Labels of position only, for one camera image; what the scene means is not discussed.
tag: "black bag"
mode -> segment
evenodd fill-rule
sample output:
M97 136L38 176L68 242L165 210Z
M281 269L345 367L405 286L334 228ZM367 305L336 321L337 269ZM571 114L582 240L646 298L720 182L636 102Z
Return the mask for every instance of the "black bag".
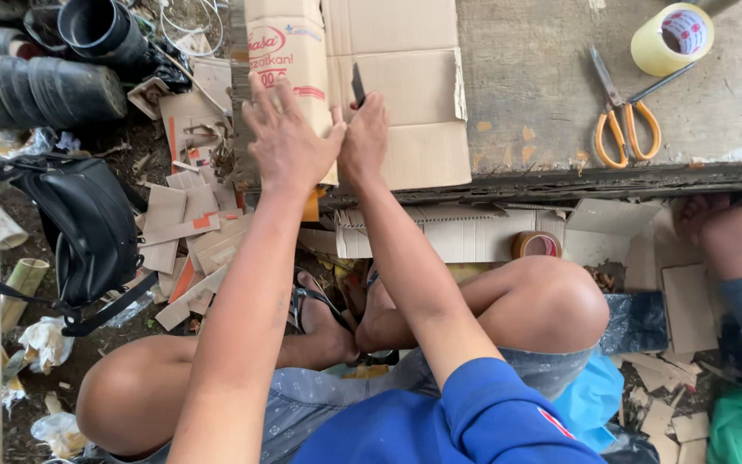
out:
M133 289L123 287L136 277L143 261L130 202L140 211L147 210L147 203L111 173L103 160L57 153L1 160L0 182L6 180L39 206L42 228L56 254L58 299L25 296L1 282L0 294L51 305L65 316L67 327L62 334L81 337L156 283L158 274L152 272ZM82 308L109 290L124 294L83 321Z

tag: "blue shirt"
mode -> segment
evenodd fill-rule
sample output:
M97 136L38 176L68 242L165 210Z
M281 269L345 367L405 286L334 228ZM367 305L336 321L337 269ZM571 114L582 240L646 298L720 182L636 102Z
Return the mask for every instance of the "blue shirt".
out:
M508 363L459 366L441 399L387 391L327 420L294 463L605 461L575 440L557 412Z

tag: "hand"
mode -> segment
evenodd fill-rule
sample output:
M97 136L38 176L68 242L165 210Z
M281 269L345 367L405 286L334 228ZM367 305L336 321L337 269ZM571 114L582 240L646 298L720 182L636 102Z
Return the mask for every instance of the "hand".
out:
M388 124L391 118L383 95L369 93L365 104L357 111L348 127L338 163L348 181L356 186L371 177L379 177L379 170L388 150Z
M281 114L256 73L250 73L248 80L253 103L242 105L242 116L256 134L256 141L248 144L248 153L260 168L262 191L292 188L308 195L340 154L348 127L342 121L342 111L338 107L331 110L334 127L327 139L320 139L299 111L288 79L280 79L275 86Z

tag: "wooden table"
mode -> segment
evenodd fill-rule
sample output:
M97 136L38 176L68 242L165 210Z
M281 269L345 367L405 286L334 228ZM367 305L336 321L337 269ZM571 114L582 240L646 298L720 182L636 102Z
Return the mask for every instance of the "wooden table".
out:
M653 160L613 170L592 152L605 97L586 48L597 46L624 98L648 88L659 79L637 68L629 46L636 29L666 4L457 0L474 182L403 192L401 199L742 188L742 3L714 18L709 55L644 100L663 131ZM641 146L650 147L651 132L638 125ZM616 156L616 147L607 143L607 150ZM730 163L714 164L722 161ZM237 180L258 185L250 168ZM351 201L340 196L338 203Z

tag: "brown tape roll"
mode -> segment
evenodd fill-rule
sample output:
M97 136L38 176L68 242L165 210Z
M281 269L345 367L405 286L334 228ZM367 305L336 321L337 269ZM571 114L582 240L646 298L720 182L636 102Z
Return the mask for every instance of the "brown tape roll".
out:
M511 243L511 258L524 256L556 256L562 258L563 247L560 240L548 232L526 230L520 232Z

